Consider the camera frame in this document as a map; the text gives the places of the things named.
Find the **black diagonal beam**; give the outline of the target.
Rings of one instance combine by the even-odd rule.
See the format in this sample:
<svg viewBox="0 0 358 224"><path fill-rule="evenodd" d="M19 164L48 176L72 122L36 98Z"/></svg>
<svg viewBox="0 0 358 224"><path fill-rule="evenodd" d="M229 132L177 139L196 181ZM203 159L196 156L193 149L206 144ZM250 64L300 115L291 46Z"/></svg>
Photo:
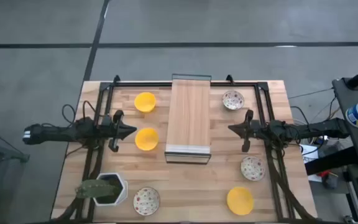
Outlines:
<svg viewBox="0 0 358 224"><path fill-rule="evenodd" d="M358 155L355 147L348 147L328 156L307 162L305 167L307 175L314 175L351 164L358 164Z"/></svg>

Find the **white red-patterned ceramic mini bowl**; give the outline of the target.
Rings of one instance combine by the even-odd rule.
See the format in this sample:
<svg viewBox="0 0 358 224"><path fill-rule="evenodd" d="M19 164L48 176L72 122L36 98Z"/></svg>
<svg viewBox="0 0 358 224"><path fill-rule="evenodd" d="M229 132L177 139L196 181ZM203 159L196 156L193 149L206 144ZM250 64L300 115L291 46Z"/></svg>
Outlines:
<svg viewBox="0 0 358 224"><path fill-rule="evenodd" d="M260 181L266 173L265 164L258 157L247 156L241 162L241 173L248 180Z"/></svg>
<svg viewBox="0 0 358 224"><path fill-rule="evenodd" d="M244 106L244 97L235 90L229 90L223 94L223 105L229 110L239 110Z"/></svg>
<svg viewBox="0 0 358 224"><path fill-rule="evenodd" d="M153 215L159 209L160 195L154 188L143 187L134 195L133 206L139 215Z"/></svg>

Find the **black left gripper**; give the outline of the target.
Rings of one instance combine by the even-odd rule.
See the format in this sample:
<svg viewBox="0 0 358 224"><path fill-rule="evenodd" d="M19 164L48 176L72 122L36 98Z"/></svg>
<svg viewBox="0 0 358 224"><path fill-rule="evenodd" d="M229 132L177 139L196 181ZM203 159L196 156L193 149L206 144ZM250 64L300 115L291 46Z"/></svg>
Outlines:
<svg viewBox="0 0 358 224"><path fill-rule="evenodd" d="M100 124L101 134L105 138L109 138L108 148L112 152L117 152L119 146L117 145L118 140L123 140L132 133L137 131L137 128L124 124L122 121L124 113L122 110L117 110L113 116L109 114L104 115Z"/></svg>

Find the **yellow plastic mini bowl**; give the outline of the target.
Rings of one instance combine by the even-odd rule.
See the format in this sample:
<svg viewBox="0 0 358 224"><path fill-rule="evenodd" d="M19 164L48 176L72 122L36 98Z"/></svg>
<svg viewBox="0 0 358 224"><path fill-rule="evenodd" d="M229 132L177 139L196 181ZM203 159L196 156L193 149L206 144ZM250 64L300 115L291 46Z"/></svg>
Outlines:
<svg viewBox="0 0 358 224"><path fill-rule="evenodd" d="M135 136L136 146L143 151L151 151L155 149L158 141L158 132L154 128L141 129Z"/></svg>
<svg viewBox="0 0 358 224"><path fill-rule="evenodd" d="M226 197L230 211L236 215L248 215L254 207L254 199L249 189L234 187Z"/></svg>
<svg viewBox="0 0 358 224"><path fill-rule="evenodd" d="M157 100L153 93L142 92L136 96L134 105L135 108L140 112L149 113L155 108L156 102Z"/></svg>

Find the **black metal table frame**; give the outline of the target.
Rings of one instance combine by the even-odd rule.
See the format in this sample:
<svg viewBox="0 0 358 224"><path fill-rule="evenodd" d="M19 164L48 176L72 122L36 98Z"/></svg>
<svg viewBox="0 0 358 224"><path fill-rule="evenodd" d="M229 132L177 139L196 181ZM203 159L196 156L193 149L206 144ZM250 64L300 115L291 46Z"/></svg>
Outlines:
<svg viewBox="0 0 358 224"><path fill-rule="evenodd" d="M101 171L117 172L129 185L127 198L118 206L98 207L86 200L80 220L85 223L268 223L288 218L293 204L281 188L265 176L253 182L240 172L244 157L242 140L228 126L240 123L245 110L229 112L221 97L230 89L243 94L245 107L254 117L293 121L284 82L269 81L213 81L211 84L211 151L206 165L168 164L163 154L167 138L170 81L121 81L112 91L113 111L123 110L124 122L138 129L155 128L159 136L156 149L144 152L135 145L134 135L119 143L118 152L105 148L101 152ZM135 108L139 93L151 92L157 100L149 113ZM139 215L133 206L136 192L143 187L154 188L160 195L159 209L150 216ZM250 190L254 207L248 215L236 215L227 205L226 197L234 187Z"/></svg>

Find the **white hexagonal plant pot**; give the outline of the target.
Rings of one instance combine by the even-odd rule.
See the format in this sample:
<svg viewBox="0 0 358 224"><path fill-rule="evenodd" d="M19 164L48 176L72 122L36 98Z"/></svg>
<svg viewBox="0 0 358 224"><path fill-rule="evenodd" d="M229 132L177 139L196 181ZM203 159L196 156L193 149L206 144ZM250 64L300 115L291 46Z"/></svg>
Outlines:
<svg viewBox="0 0 358 224"><path fill-rule="evenodd" d="M118 206L127 198L128 183L117 172L100 173L97 179L107 180L109 182L112 182L112 184L117 187L117 190L115 190L114 195L98 197L93 199L93 201L98 207L105 207L105 206L115 207Z"/></svg>

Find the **green cactus plant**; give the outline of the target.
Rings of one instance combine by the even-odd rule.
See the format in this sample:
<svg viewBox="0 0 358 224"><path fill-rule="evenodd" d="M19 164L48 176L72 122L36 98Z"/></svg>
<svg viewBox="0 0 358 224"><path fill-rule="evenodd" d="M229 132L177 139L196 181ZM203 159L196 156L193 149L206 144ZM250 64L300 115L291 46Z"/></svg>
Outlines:
<svg viewBox="0 0 358 224"><path fill-rule="evenodd" d="M98 198L119 194L120 186L103 179L88 179L75 189L76 198Z"/></svg>

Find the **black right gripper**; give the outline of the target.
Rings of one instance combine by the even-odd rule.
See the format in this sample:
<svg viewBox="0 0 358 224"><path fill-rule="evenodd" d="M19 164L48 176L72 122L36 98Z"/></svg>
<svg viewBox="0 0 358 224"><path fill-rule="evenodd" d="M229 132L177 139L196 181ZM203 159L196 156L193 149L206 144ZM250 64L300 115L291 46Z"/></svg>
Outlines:
<svg viewBox="0 0 358 224"><path fill-rule="evenodd" d="M250 138L261 139L263 141L270 141L267 135L267 130L261 127L258 120L253 120L254 112L247 110L245 120L239 124L229 125L228 128L236 133L241 139L244 139L242 151L248 152L250 149Z"/></svg>

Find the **white paper sheet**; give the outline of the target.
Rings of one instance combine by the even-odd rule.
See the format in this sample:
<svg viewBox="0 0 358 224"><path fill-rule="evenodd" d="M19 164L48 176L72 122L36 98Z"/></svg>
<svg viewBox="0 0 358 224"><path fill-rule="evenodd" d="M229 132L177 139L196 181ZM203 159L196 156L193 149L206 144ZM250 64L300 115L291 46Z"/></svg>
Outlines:
<svg viewBox="0 0 358 224"><path fill-rule="evenodd" d="M300 149L304 164L318 158L317 146L300 144ZM312 182L322 182L322 178L316 174L309 175L308 180Z"/></svg>

